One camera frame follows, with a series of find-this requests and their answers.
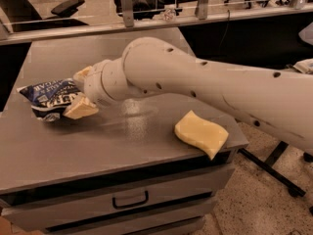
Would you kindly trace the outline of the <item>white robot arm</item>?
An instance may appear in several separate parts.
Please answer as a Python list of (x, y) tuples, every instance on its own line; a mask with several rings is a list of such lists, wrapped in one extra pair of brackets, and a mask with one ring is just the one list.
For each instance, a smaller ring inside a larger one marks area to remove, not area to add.
[(313, 154), (313, 75), (198, 59), (153, 37), (137, 38), (120, 58), (77, 72), (76, 86), (108, 107), (131, 98), (194, 97)]

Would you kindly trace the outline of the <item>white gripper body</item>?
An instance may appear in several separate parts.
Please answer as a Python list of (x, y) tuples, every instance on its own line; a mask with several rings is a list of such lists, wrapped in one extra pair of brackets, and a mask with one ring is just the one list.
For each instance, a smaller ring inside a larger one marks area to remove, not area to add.
[(106, 92), (102, 82), (103, 70), (108, 62), (109, 60), (104, 60), (93, 65), (84, 79), (84, 94), (99, 107), (108, 107), (112, 104), (112, 98)]

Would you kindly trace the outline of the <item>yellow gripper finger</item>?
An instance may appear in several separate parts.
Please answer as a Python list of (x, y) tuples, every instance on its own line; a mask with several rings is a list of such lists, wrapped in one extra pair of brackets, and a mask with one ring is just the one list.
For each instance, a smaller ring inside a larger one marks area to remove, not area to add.
[(99, 108), (92, 103), (85, 95), (79, 94), (72, 103), (66, 107), (63, 115), (67, 118), (79, 119), (96, 114)]
[(91, 66), (88, 66), (73, 75), (73, 80), (77, 83), (83, 83), (85, 78), (87, 77), (89, 71), (92, 69)]

